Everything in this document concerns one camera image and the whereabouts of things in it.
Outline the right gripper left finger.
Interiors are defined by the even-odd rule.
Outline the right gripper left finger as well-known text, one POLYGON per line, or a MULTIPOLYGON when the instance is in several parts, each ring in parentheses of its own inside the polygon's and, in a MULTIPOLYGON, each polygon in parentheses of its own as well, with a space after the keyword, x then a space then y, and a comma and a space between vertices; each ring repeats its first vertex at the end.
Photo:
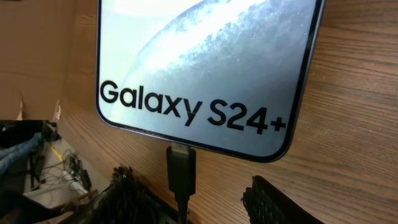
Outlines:
POLYGON ((133 175, 113 170, 108 188, 62 221, 64 224, 173 224, 174 209, 161 202, 133 175))

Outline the blue Galaxy smartphone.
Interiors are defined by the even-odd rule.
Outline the blue Galaxy smartphone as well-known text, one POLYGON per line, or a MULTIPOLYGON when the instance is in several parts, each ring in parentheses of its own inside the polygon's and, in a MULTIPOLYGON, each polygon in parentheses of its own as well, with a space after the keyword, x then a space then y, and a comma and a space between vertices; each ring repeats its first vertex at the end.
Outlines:
POLYGON ((324 0, 99 1, 108 125, 249 161, 292 143, 324 0))

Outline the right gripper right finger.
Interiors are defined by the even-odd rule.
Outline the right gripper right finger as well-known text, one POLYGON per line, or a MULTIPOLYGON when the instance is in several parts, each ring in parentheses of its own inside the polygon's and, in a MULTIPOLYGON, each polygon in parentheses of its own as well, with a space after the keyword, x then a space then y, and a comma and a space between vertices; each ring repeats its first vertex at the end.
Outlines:
POLYGON ((241 199, 251 224, 322 224, 260 175, 241 199))

